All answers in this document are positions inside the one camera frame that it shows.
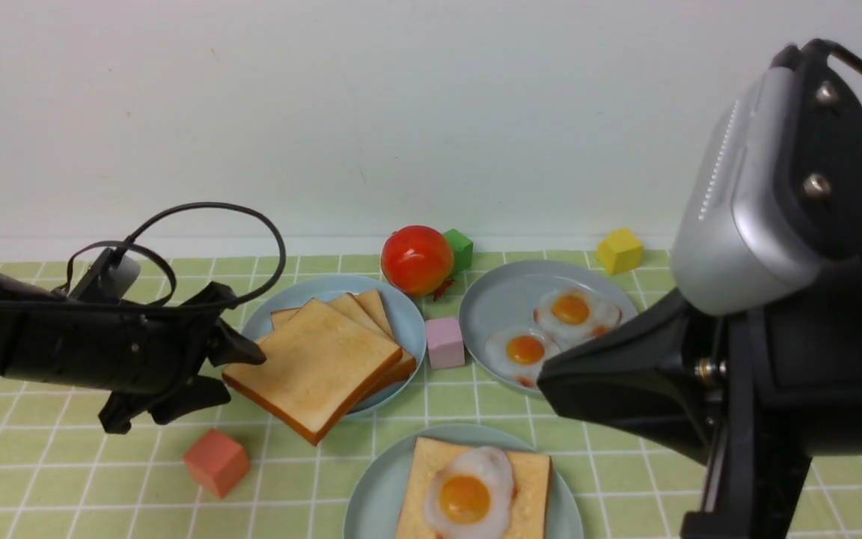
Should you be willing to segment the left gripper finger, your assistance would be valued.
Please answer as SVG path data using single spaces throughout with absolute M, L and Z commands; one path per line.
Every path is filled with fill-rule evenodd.
M 242 303 L 228 285 L 211 282 L 177 306 L 183 338 L 183 359 L 200 368 L 230 364 L 262 365 L 266 355 L 259 344 L 243 337 L 222 318 L 222 314 Z
M 168 425 L 189 413 L 229 402 L 230 392 L 222 381 L 194 375 L 156 395 L 111 392 L 98 419 L 106 433 L 123 436 L 131 430 L 132 420 L 144 412 L 156 425 Z

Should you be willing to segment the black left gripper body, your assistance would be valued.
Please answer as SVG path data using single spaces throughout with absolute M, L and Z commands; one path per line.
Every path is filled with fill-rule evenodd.
M 82 302 L 0 273 L 0 381 L 164 392 L 201 375 L 183 359 L 178 314 L 124 298 Z

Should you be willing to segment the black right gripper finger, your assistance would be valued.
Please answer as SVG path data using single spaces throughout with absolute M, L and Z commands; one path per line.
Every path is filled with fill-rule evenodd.
M 601 338 L 549 359 L 537 386 L 557 415 L 646 438 L 705 463 L 712 387 L 697 374 L 712 359 L 721 320 L 672 290 Z

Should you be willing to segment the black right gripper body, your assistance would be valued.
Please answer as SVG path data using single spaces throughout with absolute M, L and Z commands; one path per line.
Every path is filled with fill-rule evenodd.
M 862 456 L 862 105 L 828 64 L 842 45 L 786 46 L 794 74 L 775 195 L 823 260 L 803 290 L 735 314 L 697 374 L 712 387 L 712 444 L 684 538 L 784 538 L 817 456 Z

